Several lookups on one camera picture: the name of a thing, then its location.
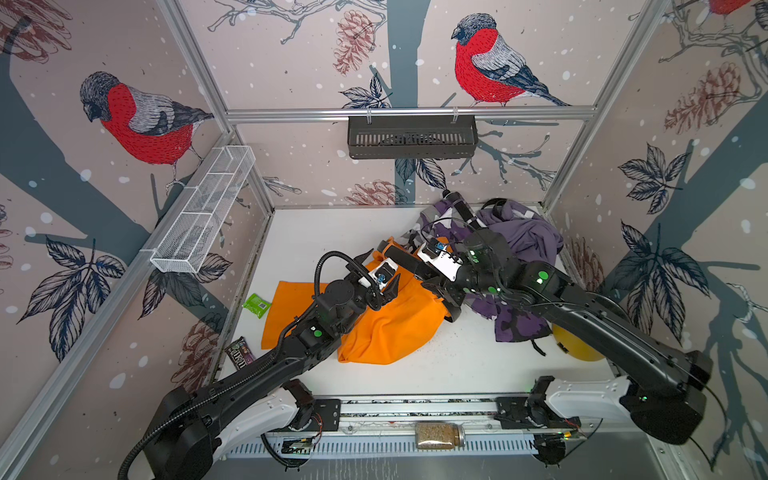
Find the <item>orange trousers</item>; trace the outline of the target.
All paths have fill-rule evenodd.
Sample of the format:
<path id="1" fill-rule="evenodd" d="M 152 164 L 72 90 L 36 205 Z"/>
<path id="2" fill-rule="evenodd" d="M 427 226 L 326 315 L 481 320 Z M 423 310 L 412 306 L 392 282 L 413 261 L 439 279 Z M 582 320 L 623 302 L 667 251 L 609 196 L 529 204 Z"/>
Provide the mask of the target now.
<path id="1" fill-rule="evenodd" d="M 403 258 L 397 268 L 401 276 L 398 296 L 378 311 L 366 311 L 343 336 L 338 349 L 341 363 L 394 363 L 424 346 L 440 325 L 452 317 L 442 300 L 424 289 L 414 274 L 404 268 L 414 257 L 393 241 L 387 242 L 384 253 L 371 254 L 373 260 L 367 269 L 378 268 L 392 253 Z M 281 331 L 309 307 L 313 295 L 314 286 L 310 283 L 279 283 L 263 330 L 263 350 L 277 346 Z"/>

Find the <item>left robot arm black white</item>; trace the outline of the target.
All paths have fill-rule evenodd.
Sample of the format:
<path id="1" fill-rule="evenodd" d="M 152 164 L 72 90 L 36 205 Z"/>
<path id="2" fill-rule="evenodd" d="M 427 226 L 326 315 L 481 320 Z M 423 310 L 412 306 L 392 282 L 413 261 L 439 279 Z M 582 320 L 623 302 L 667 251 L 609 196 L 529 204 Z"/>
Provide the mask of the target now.
<path id="1" fill-rule="evenodd" d="M 283 328 L 274 348 L 193 393 L 178 387 L 163 397 L 118 478 L 128 478 L 134 461 L 145 456 L 157 479 L 201 479 L 233 448 L 239 426 L 260 435 L 289 425 L 311 405 L 299 376 L 335 353 L 367 310 L 378 311 L 398 295 L 396 264 L 385 260 L 368 270 L 364 255 L 330 251 L 315 272 L 331 258 L 343 260 L 348 274 L 326 287 L 315 282 L 310 306 Z"/>

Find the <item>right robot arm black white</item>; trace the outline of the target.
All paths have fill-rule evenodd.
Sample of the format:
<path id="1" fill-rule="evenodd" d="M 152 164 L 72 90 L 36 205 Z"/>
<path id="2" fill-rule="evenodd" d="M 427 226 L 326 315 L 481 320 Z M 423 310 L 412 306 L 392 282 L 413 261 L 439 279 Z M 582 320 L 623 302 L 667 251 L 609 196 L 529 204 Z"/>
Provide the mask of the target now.
<path id="1" fill-rule="evenodd" d="M 713 367 L 708 356 L 651 338 L 608 298 L 547 262 L 520 259 L 501 234 L 483 228 L 457 247 L 430 239 L 415 253 L 396 246 L 382 246 L 381 253 L 455 308 L 468 294 L 491 294 L 575 335 L 627 374 L 619 402 L 646 434 L 682 445 L 702 422 Z"/>

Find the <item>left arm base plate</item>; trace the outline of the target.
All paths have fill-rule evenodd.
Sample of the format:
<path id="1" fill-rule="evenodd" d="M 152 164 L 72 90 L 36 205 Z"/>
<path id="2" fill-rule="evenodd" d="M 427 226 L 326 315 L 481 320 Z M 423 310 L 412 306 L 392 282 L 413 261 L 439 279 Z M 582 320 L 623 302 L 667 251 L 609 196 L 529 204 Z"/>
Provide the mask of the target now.
<path id="1" fill-rule="evenodd" d="M 339 399 L 316 399 L 301 406 L 296 417 L 281 432 L 336 432 L 341 418 Z"/>

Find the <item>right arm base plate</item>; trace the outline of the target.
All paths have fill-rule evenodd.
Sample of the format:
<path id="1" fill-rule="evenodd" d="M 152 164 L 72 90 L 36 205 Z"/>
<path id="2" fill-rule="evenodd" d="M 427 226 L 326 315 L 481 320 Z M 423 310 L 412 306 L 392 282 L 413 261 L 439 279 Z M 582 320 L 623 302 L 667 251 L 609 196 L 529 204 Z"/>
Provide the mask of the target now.
<path id="1" fill-rule="evenodd" d="M 505 430 L 523 429 L 580 429 L 578 417 L 561 417 L 543 400 L 529 400 L 524 396 L 497 397 L 493 419 Z"/>

